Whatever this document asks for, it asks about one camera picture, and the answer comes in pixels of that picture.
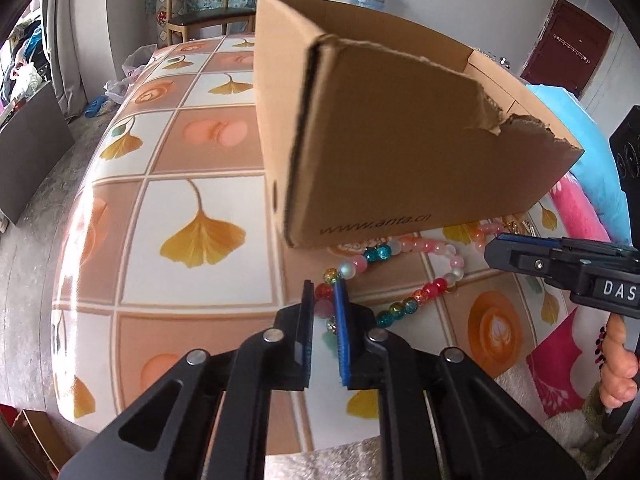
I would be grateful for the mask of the right hand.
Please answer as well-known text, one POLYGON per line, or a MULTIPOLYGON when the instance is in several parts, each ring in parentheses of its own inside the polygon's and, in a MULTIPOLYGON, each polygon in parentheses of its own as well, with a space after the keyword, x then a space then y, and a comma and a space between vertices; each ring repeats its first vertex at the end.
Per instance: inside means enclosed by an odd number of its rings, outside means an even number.
POLYGON ((634 376, 639 370, 639 361, 634 352, 625 348, 626 325, 622 317, 612 313, 605 327, 602 342, 604 364, 600 370, 600 400, 606 408, 620 408, 634 400, 638 386, 634 376))

